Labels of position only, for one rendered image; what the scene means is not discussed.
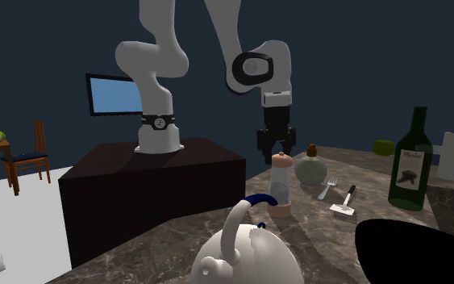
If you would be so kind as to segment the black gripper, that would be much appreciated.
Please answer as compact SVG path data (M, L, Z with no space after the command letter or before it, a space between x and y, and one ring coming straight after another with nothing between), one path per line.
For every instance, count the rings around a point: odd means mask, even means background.
M272 132L284 132L281 146L283 153L291 154L296 144L296 128L288 127L290 122L290 106L272 106L264 108L264 125L266 129L256 131L257 148L264 156L266 165L272 164L272 150L276 141Z

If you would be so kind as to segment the clear pepper mill tan ends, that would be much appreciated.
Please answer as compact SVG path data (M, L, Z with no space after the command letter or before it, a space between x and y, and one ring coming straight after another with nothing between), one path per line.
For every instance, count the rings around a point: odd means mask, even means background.
M271 217L285 218L291 213L289 170L293 159L283 152L272 155L269 194L277 200L276 206L268 205Z

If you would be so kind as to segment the round green corked flask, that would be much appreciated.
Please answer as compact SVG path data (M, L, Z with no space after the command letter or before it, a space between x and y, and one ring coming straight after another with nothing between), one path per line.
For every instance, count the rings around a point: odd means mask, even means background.
M317 186L327 177L327 166L325 162L317 156L315 144L309 144L306 155L301 158L294 167L296 178L304 185Z

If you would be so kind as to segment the silver fork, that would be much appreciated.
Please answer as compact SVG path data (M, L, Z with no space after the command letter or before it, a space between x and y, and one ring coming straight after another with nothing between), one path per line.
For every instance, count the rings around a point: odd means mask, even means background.
M338 178L337 177L331 177L329 179L329 181L327 182L327 185L326 187L324 188L324 190L319 194L318 196L318 200L323 200L328 192L328 190L333 187L333 186L336 186L337 185L337 182L338 182Z

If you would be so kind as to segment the green round object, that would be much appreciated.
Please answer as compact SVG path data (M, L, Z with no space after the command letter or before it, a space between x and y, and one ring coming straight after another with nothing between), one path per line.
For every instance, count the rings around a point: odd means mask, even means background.
M376 140L373 144L373 152L379 156L390 156L394 150L395 143L390 140Z

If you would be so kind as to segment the green wine bottle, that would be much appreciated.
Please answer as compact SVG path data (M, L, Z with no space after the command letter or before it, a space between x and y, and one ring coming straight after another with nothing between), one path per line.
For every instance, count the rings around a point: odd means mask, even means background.
M427 192L433 147L425 134L426 106L414 109L410 130L398 141L388 201L407 211L421 211Z

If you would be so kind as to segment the dark robot stand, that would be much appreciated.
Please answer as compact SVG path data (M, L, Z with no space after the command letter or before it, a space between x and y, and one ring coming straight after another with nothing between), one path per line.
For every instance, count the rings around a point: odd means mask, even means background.
M206 139L165 154L99 144L58 180L72 267L174 218L232 207L245 196L246 160Z

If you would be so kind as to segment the black framed blue window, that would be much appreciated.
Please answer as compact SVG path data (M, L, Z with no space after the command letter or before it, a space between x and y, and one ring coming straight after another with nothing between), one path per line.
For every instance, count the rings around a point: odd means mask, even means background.
M140 92L129 77L85 75L91 116L141 115Z

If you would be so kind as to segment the white paper towel roll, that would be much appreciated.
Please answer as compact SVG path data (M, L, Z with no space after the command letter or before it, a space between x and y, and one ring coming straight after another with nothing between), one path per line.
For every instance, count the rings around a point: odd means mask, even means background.
M445 132L436 177L454 181L454 132Z

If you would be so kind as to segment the black rounded object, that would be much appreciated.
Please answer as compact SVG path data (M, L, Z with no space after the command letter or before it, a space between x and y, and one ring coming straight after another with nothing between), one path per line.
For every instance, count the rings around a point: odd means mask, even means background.
M357 224L355 245L371 284L454 284L454 236L393 219Z

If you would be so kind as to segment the wooden chair blue seat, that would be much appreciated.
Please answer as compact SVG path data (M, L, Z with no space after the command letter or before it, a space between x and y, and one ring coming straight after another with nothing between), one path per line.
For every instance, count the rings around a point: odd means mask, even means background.
M42 121L34 121L34 151L10 156L10 147L4 151L1 161L4 164L6 177L10 188L13 188L15 196L19 195L18 171L37 168L39 179L42 180L42 168L45 168L48 183L51 183L48 163L48 151L44 137L44 124Z

